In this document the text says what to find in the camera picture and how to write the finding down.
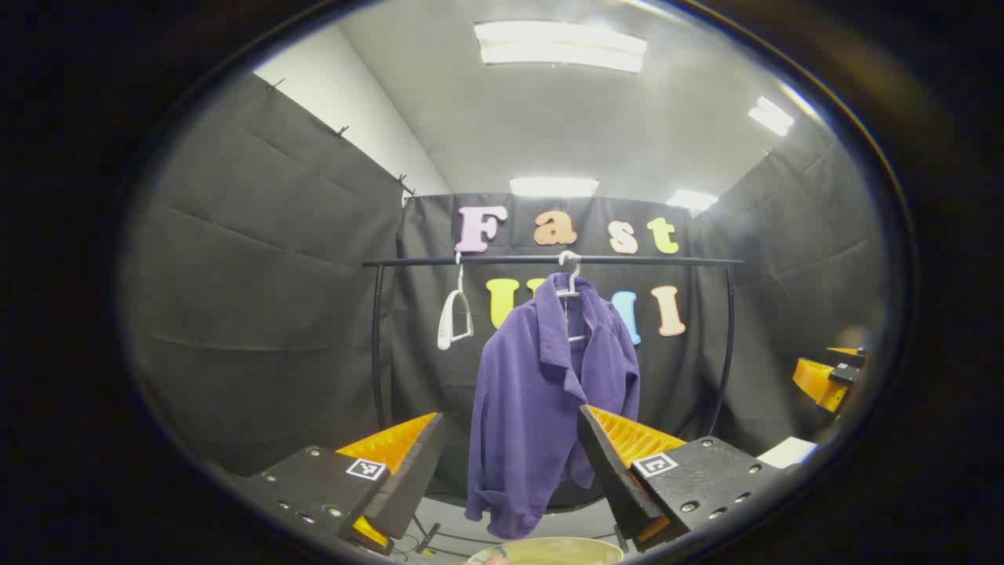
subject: orange letter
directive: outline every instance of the orange letter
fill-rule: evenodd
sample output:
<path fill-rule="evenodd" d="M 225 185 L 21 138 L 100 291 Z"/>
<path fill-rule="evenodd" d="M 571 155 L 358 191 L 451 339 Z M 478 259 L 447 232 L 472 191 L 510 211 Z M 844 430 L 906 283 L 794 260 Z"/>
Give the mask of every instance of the orange letter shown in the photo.
<path fill-rule="evenodd" d="M 684 333 L 687 326 L 680 321 L 680 311 L 677 310 L 677 288 L 656 287 L 652 290 L 652 296 L 659 301 L 659 316 L 662 319 L 659 335 L 669 337 Z"/>
<path fill-rule="evenodd" d="M 575 241 L 578 234 L 572 230 L 571 216 L 561 210 L 551 210 L 537 216 L 537 229 L 533 231 L 533 240 L 541 245 L 563 243 L 567 245 Z"/>

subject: pink letter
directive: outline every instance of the pink letter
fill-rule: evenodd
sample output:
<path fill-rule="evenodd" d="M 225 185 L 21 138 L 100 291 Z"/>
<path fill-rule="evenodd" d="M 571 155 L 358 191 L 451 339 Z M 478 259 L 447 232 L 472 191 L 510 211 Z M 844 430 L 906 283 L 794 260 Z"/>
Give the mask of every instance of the pink letter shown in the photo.
<path fill-rule="evenodd" d="M 684 333 L 687 326 L 680 321 L 680 311 L 677 310 L 677 288 L 656 287 L 652 290 L 652 296 L 659 301 L 659 316 L 663 322 L 659 327 L 659 335 L 669 337 Z"/>
<path fill-rule="evenodd" d="M 499 228 L 495 218 L 504 220 L 509 217 L 505 206 L 464 206 L 457 211 L 464 216 L 464 220 L 460 227 L 460 241 L 454 249 L 465 253 L 480 253 L 487 249 L 488 243 L 481 239 L 481 234 L 492 239 Z"/>

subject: shirt sleeve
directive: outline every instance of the shirt sleeve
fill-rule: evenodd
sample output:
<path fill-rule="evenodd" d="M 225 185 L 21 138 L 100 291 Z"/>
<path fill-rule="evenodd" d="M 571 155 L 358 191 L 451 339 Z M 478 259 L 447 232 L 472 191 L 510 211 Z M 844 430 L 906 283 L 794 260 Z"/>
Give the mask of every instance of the shirt sleeve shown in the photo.
<path fill-rule="evenodd" d="M 467 460 L 467 509 L 464 516 L 468 520 L 481 521 L 488 503 L 480 495 L 485 482 L 484 467 L 484 416 L 488 401 L 488 382 L 494 378 L 495 361 L 489 352 L 483 352 L 478 368 L 478 384 L 474 392 L 473 415 L 471 416 L 471 451 Z"/>
<path fill-rule="evenodd" d="M 614 327 L 616 329 L 617 341 L 620 343 L 620 350 L 624 356 L 624 379 L 626 389 L 624 391 L 624 405 L 620 410 L 620 415 L 625 418 L 638 420 L 638 405 L 642 395 L 642 369 L 638 364 L 638 353 L 635 351 L 635 344 L 631 341 L 631 332 L 624 326 L 623 320 L 617 311 L 610 306 L 613 315 Z"/>

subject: ceiling light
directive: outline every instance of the ceiling light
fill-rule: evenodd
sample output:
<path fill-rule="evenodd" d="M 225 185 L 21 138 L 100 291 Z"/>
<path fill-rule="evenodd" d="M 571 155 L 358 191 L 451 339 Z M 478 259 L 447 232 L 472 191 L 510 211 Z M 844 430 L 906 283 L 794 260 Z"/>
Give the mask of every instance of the ceiling light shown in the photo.
<path fill-rule="evenodd" d="M 592 196 L 599 181 L 568 177 L 523 177 L 509 179 L 509 187 L 516 196 L 581 198 Z"/>
<path fill-rule="evenodd" d="M 640 72 L 648 44 L 598 26 L 494 21 L 474 26 L 485 64 L 552 62 Z"/>
<path fill-rule="evenodd" d="M 788 134 L 788 127 L 795 122 L 795 119 L 777 107 L 777 104 L 769 99 L 760 96 L 756 100 L 756 107 L 749 111 L 749 116 L 763 123 L 768 129 L 779 135 Z"/>
<path fill-rule="evenodd" d="M 677 190 L 676 194 L 666 201 L 670 206 L 680 206 L 688 210 L 707 210 L 715 202 L 718 202 L 718 198 L 693 190 Z"/>

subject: rack pole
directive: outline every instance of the rack pole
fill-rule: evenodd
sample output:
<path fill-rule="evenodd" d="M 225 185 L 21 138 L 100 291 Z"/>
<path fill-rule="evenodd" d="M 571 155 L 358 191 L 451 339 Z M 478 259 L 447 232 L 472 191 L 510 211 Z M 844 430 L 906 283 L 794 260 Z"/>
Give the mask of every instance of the rack pole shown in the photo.
<path fill-rule="evenodd" d="M 373 327 L 369 332 L 370 349 L 372 350 L 373 401 L 376 404 L 376 423 L 381 430 L 387 428 L 384 420 L 384 390 L 381 385 L 380 372 L 380 303 L 384 292 L 384 265 L 376 266 L 376 285 L 373 290 Z"/>
<path fill-rule="evenodd" d="M 557 264 L 557 255 L 483 255 L 467 256 L 461 263 L 470 264 Z M 681 264 L 691 266 L 726 266 L 743 261 L 737 259 L 706 259 L 702 257 L 581 255 L 582 264 Z M 362 266 L 417 266 L 457 264 L 456 257 L 393 258 L 362 261 Z"/>
<path fill-rule="evenodd" d="M 735 339 L 736 329 L 736 293 L 735 280 L 732 274 L 732 265 L 725 269 L 726 284 L 729 295 L 729 330 L 725 338 L 725 363 L 722 365 L 722 380 L 718 385 L 718 398 L 715 399 L 715 411 L 712 412 L 711 426 L 708 434 L 715 432 L 715 425 L 718 423 L 718 415 L 722 411 L 722 404 L 725 402 L 725 386 L 729 383 L 729 369 L 732 366 L 732 342 Z"/>

